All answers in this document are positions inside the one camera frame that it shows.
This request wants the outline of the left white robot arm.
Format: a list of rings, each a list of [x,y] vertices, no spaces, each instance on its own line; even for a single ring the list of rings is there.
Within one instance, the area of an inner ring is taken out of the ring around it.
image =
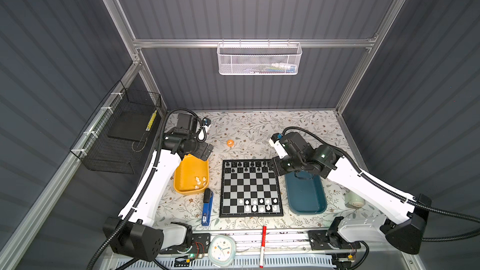
[[[188,249],[193,242],[193,229],[174,222],[161,229],[154,222],[159,203],[170,177],[187,155],[207,161],[213,145],[207,143],[211,120],[201,118],[186,108],[169,111],[159,126],[155,150],[145,175],[125,207],[116,217],[107,218],[103,231],[105,242],[87,264],[92,270],[106,248],[131,259],[123,267],[137,261],[155,262],[162,250],[176,247]]]

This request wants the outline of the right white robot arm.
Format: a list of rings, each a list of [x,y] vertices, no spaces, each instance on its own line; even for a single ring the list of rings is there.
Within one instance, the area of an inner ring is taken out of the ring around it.
[[[307,172],[321,176],[359,195],[382,212],[381,216],[364,221],[337,217],[329,229],[329,241],[338,247],[341,242],[387,241],[391,246],[410,255],[417,255],[423,243],[442,243],[467,240],[479,236],[480,231],[454,236],[426,237],[430,213],[478,223],[480,219],[458,212],[431,206],[431,199],[423,194],[413,196],[400,191],[361,169],[343,149],[328,144],[308,131],[307,135],[320,141],[314,148],[301,133],[300,127],[287,127],[269,140],[277,152],[269,166],[277,176]]]

